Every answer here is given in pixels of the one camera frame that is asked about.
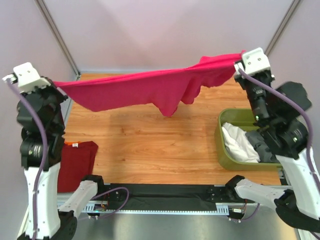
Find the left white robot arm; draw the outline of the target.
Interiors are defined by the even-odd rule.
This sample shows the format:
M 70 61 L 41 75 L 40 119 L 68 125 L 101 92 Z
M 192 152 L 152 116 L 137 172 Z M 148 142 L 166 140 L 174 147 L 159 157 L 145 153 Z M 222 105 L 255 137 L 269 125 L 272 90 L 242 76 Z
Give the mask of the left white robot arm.
M 87 203 L 105 196 L 103 178 L 86 175 L 71 197 L 58 206 L 65 124 L 61 103 L 68 97 L 53 83 L 18 95 L 17 122 L 22 126 L 21 165 L 28 187 L 28 219 L 20 240 L 71 240 Z

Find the pink t-shirt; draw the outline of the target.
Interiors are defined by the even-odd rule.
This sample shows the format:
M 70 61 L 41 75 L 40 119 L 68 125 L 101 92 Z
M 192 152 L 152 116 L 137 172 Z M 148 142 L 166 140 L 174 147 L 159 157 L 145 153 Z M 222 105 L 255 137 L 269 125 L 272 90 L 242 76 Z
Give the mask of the pink t-shirt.
M 219 87 L 228 81 L 241 57 L 241 53 L 203 56 L 197 64 L 186 68 L 54 84 L 92 112 L 153 104 L 163 116 L 170 117 L 180 102 L 192 104 L 202 87 Z

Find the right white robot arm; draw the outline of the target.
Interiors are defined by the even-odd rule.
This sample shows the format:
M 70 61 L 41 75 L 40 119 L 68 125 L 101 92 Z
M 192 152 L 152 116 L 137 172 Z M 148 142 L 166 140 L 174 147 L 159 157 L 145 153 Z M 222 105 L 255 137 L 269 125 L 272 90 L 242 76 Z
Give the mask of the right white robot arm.
M 262 204 L 287 225 L 319 233 L 320 176 L 312 156 L 312 126 L 309 119 L 298 120 L 312 105 L 305 88 L 292 81 L 272 88 L 274 76 L 269 70 L 253 76 L 240 71 L 234 79 L 246 91 L 260 148 L 280 162 L 291 188 L 276 189 L 236 175 L 226 184 L 226 198 Z

